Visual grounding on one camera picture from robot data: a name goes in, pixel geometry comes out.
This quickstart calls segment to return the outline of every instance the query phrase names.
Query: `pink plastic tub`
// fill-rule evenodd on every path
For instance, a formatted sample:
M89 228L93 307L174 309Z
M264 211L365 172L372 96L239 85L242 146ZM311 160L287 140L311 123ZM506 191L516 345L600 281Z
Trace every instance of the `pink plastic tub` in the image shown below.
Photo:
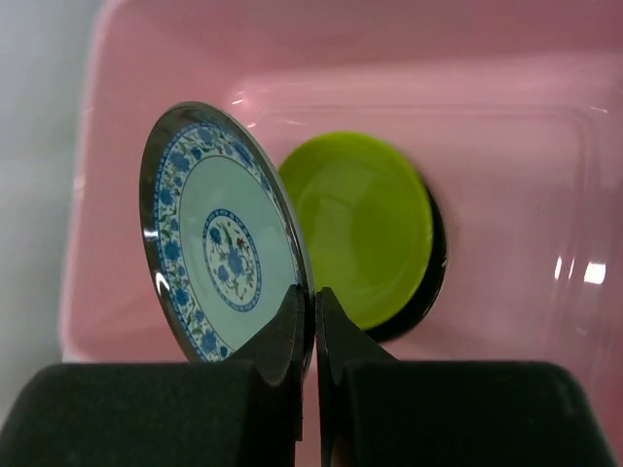
M538 359L583 383L623 461L623 3L127 0L92 43L66 360L183 360L150 281L138 171L169 106L206 101L279 164L371 132L417 165L449 265L405 359ZM319 465L315 373L301 465Z

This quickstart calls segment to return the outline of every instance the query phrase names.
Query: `pink surface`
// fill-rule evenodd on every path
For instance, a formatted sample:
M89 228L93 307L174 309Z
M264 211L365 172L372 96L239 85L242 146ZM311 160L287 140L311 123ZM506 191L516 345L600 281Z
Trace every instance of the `pink surface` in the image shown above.
M538 359L583 383L623 461L623 3L111 1L92 43L61 341L67 359L183 360L138 221L149 131L199 100L275 164L323 131L402 148L444 216L408 359ZM301 465L319 465L314 369Z

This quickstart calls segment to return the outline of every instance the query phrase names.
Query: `lime green bowl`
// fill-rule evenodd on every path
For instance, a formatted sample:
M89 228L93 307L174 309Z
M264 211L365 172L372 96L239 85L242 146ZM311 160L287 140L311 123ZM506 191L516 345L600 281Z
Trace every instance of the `lime green bowl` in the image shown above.
M379 139L338 131L296 149L279 174L303 227L316 290L331 287L363 330L398 313L432 248L428 193L414 168Z

